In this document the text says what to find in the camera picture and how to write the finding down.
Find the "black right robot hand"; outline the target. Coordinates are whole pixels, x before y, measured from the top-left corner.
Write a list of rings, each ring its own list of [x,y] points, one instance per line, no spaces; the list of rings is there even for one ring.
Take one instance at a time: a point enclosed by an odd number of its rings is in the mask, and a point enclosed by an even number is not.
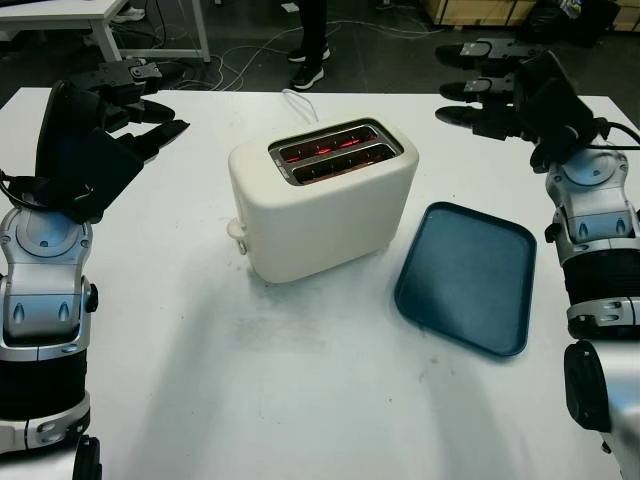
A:
[[[518,137],[551,153],[568,153],[597,136],[592,111],[578,98],[553,52],[508,38],[481,38],[439,46],[444,66],[476,71],[476,79],[444,84],[440,95],[458,105],[436,118],[473,134]]]

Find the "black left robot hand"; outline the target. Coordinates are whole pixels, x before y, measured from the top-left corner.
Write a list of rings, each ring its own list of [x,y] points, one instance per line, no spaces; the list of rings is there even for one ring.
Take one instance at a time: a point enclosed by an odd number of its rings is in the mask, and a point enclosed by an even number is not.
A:
[[[180,71],[134,58],[99,64],[52,87],[37,143],[35,200],[102,211],[188,127],[146,97]]]

